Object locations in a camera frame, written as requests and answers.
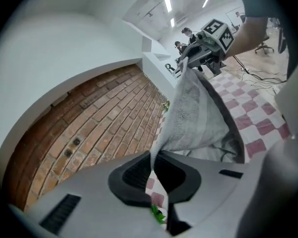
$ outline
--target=red and white checkered tablecloth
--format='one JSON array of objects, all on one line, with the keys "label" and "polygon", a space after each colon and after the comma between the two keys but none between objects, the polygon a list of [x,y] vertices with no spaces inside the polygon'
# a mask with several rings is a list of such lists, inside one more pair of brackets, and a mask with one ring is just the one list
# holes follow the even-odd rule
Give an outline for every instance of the red and white checkered tablecloth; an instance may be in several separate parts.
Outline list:
[{"label": "red and white checkered tablecloth", "polygon": [[[237,125],[244,142],[245,162],[249,162],[254,154],[268,150],[275,143],[290,135],[280,112],[260,96],[252,86],[228,73],[214,77],[210,83],[222,97]],[[167,114],[166,112],[161,116],[153,143],[162,131]],[[153,177],[150,180],[150,184],[153,184],[150,185],[152,188],[147,189],[146,192],[149,195],[155,192],[154,197],[159,198],[158,202],[162,202],[160,206],[162,207],[167,196],[161,190],[160,185],[157,185],[155,190],[155,183],[160,184]]]}]

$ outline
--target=gray towel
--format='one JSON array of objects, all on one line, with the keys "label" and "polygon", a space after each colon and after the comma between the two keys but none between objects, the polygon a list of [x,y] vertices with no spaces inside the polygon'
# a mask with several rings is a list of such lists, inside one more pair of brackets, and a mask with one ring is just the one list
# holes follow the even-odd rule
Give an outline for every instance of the gray towel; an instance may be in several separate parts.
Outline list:
[{"label": "gray towel", "polygon": [[189,69],[187,63],[188,58],[185,58],[178,67],[182,75],[175,88],[174,99],[170,101],[165,124],[156,144],[150,150],[152,169],[160,150],[229,162],[234,161],[238,151],[243,151],[234,142],[237,128],[230,132],[224,120],[223,113],[225,116],[228,113],[229,117],[230,114],[222,99],[215,91],[213,95],[216,98],[211,97],[203,84],[206,79],[197,70]]}]

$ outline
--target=brick wall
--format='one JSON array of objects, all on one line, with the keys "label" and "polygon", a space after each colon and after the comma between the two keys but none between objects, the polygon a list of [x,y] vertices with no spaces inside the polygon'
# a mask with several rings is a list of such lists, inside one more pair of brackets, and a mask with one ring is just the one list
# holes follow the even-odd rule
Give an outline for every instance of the brick wall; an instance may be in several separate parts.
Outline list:
[{"label": "brick wall", "polygon": [[79,169],[151,147],[165,97],[135,65],[73,89],[18,143],[3,180],[22,210]]}]

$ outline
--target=white ceiling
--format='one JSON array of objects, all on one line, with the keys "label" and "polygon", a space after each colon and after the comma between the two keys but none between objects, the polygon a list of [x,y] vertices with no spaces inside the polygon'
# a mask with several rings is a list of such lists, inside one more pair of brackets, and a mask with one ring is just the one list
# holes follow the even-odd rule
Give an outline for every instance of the white ceiling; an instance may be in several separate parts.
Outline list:
[{"label": "white ceiling", "polygon": [[227,0],[209,0],[206,7],[202,8],[204,1],[171,0],[172,11],[168,13],[164,0],[149,0],[143,6],[130,10],[124,19],[158,40],[162,34],[169,31],[171,27],[170,19],[174,18],[175,22],[184,23],[186,20],[202,13],[203,10],[217,5],[220,6]]}]

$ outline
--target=person's forearm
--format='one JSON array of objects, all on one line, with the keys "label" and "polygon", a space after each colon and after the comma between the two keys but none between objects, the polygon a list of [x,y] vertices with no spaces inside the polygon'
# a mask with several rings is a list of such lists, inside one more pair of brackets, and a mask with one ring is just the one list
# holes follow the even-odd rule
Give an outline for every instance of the person's forearm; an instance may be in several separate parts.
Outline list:
[{"label": "person's forearm", "polygon": [[257,47],[265,37],[266,26],[267,18],[246,18],[225,57],[228,58]]}]

